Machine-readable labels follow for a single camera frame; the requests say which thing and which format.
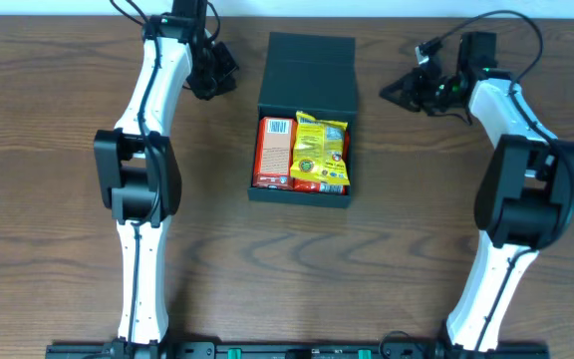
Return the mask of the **orange snack box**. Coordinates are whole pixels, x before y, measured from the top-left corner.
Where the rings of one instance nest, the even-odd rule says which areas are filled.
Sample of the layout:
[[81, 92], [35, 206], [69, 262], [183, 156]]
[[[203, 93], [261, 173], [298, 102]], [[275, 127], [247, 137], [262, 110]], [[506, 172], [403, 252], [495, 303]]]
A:
[[265, 117], [260, 121], [252, 177], [254, 187], [293, 189], [290, 169], [296, 128], [293, 119]]

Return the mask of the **black gift box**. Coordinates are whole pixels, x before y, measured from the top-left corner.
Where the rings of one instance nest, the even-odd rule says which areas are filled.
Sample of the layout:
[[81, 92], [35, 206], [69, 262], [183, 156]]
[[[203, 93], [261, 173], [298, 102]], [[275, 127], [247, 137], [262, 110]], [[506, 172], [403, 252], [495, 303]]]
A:
[[265, 117], [293, 119], [304, 112], [319, 120], [346, 122], [346, 164], [350, 186], [345, 194], [302, 192], [251, 185], [256, 201], [343, 208], [351, 201], [352, 129], [358, 117], [354, 39], [273, 32], [258, 99], [258, 126]]

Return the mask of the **yellow candy bag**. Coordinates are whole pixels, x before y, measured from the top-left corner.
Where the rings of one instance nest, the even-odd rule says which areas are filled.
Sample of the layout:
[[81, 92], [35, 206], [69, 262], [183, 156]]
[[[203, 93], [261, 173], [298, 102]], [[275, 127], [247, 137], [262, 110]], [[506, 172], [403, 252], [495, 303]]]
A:
[[344, 160], [348, 124], [319, 120], [304, 112], [296, 113], [296, 122], [291, 177], [330, 185], [349, 185]]

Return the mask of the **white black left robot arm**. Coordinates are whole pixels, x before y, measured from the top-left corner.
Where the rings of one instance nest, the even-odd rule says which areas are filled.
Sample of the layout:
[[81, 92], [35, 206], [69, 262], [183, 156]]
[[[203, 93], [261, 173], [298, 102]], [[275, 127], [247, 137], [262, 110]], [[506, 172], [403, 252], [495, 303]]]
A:
[[231, 89], [236, 64], [201, 17], [165, 14], [142, 23], [143, 63], [130, 101], [94, 137], [102, 202], [122, 247], [123, 307], [118, 339], [130, 353], [159, 347], [168, 329], [166, 238], [181, 198], [169, 138], [185, 89], [210, 100]]

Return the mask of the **red candy bag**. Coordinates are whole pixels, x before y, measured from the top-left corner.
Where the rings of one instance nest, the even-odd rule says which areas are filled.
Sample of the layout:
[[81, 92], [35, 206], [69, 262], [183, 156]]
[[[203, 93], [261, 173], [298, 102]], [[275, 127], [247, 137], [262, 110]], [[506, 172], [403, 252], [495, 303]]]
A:
[[[344, 160], [346, 162], [346, 150], [348, 149], [348, 136], [346, 135], [345, 139], [345, 152], [344, 152]], [[333, 193], [333, 194], [345, 194], [347, 188], [350, 185], [330, 185], [327, 183], [318, 183], [318, 182], [311, 182], [305, 180], [294, 179], [294, 189], [296, 191], [302, 192], [325, 192], [325, 193]]]

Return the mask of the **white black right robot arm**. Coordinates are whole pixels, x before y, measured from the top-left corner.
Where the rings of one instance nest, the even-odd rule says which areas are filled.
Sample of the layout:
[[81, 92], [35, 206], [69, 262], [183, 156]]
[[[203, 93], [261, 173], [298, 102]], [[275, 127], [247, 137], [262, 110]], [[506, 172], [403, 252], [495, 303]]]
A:
[[474, 202], [475, 259], [462, 295], [438, 339], [418, 343], [419, 358], [546, 358], [537, 342], [502, 342], [499, 329], [520, 279], [539, 253], [566, 231], [574, 214], [574, 142], [542, 125], [519, 77], [499, 68], [496, 36], [466, 32], [456, 72], [441, 71], [440, 37], [416, 47], [418, 64], [384, 87], [381, 98], [431, 117], [464, 109], [479, 121], [493, 154]]

